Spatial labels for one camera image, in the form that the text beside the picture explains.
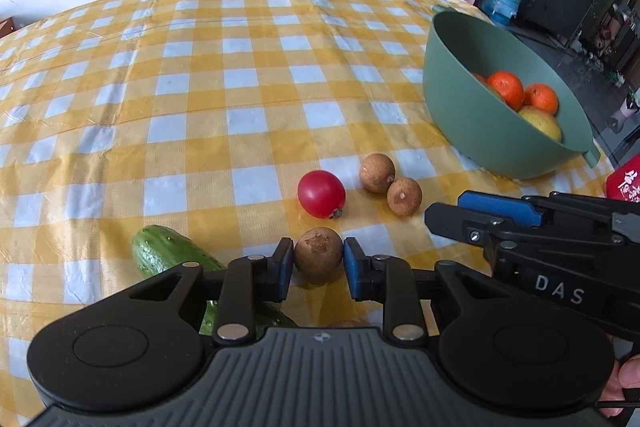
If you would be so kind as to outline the person's right hand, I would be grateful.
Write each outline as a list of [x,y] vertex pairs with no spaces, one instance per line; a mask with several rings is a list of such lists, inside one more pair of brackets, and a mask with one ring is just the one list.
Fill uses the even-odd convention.
[[626,362],[616,361],[612,375],[605,385],[601,401],[623,401],[624,391],[627,389],[638,389],[640,383],[640,355],[634,355]]

